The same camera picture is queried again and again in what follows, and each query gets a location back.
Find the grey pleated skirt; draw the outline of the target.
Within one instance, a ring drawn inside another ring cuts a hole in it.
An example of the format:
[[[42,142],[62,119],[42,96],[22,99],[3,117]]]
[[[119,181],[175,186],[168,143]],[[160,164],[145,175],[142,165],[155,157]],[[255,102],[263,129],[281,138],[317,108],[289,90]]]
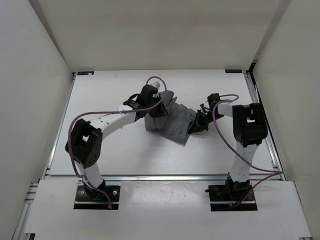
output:
[[[160,93],[164,97],[163,104],[168,115],[152,118],[146,115],[144,118],[145,129],[156,133],[176,144],[185,145],[189,139],[190,130],[197,113],[183,104],[176,103],[174,92],[165,90]]]

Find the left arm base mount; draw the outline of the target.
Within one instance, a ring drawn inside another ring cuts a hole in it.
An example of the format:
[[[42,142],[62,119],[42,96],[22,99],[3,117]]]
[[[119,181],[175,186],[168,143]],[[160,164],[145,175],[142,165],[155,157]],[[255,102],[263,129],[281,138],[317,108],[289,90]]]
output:
[[[106,185],[104,192],[95,192],[83,183],[79,183],[76,188],[73,208],[75,210],[118,210],[120,200],[120,185]]]

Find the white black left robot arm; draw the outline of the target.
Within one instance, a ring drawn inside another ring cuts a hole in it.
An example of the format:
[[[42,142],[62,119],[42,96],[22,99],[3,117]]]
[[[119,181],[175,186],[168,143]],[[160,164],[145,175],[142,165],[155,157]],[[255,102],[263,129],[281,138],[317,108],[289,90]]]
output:
[[[159,88],[157,81],[146,83],[140,93],[129,97],[115,111],[99,112],[99,117],[93,120],[84,120],[81,114],[71,122],[65,150],[75,174],[82,179],[85,193],[93,200],[110,198],[97,164],[103,140],[146,115],[152,118],[167,116]]]

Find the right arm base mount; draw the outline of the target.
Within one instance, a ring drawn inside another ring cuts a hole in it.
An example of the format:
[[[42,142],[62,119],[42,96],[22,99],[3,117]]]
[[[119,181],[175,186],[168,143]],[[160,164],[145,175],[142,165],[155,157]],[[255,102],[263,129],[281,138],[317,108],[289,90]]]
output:
[[[228,178],[222,185],[209,185],[205,190],[209,195],[212,212],[257,211],[258,207],[250,180],[234,182]]]

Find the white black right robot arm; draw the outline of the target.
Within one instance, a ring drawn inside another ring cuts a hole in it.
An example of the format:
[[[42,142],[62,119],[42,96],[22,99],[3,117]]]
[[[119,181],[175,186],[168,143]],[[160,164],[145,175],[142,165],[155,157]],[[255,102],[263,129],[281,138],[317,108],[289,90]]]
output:
[[[200,105],[188,133],[207,131],[210,123],[217,127],[216,120],[224,116],[232,118],[236,149],[232,150],[235,156],[225,181],[224,193],[230,200],[236,200],[251,188],[249,172],[254,154],[267,137],[268,129],[260,103],[232,104],[232,100],[221,100],[221,97],[219,93],[207,97],[208,107],[204,103]]]

